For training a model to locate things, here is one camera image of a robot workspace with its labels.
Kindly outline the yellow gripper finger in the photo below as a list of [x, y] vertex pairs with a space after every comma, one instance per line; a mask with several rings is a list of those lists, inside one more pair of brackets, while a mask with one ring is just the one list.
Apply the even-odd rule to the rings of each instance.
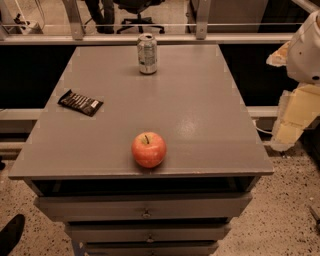
[[320, 86], [300, 83], [292, 92], [284, 91], [272, 129], [270, 146], [276, 151], [293, 147], [304, 130], [320, 115]]
[[269, 55], [266, 63], [275, 67], [286, 66], [289, 45], [290, 42], [284, 43], [279, 49]]

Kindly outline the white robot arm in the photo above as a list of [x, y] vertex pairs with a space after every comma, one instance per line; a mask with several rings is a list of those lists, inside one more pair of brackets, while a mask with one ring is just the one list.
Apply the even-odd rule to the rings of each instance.
[[311, 13], [266, 63], [285, 66], [287, 76], [298, 82], [292, 92], [283, 91], [272, 129], [271, 148], [287, 151], [320, 115], [320, 11]]

